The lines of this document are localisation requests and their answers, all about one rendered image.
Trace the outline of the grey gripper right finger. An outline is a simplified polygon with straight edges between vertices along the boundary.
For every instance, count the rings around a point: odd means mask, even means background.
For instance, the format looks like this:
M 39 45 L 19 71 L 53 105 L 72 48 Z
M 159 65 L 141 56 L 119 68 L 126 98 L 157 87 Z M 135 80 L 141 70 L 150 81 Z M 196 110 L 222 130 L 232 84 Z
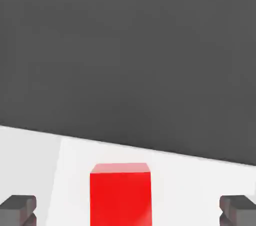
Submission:
M 219 226 L 256 226 L 256 204 L 245 195 L 222 195 Z

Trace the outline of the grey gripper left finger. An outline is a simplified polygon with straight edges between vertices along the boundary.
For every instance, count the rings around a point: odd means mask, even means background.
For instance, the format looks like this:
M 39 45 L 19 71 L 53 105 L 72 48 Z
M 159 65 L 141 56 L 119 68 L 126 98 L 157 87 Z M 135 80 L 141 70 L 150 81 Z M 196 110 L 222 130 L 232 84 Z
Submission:
M 37 226 L 34 195 L 11 195 L 0 204 L 0 226 Z

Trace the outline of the small red cube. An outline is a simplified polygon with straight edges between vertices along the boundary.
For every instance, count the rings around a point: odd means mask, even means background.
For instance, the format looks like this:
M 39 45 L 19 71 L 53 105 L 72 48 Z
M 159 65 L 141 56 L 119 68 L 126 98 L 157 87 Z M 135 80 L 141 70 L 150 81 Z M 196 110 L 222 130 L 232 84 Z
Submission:
M 90 172 L 89 226 L 153 226 L 146 163 L 98 163 Z

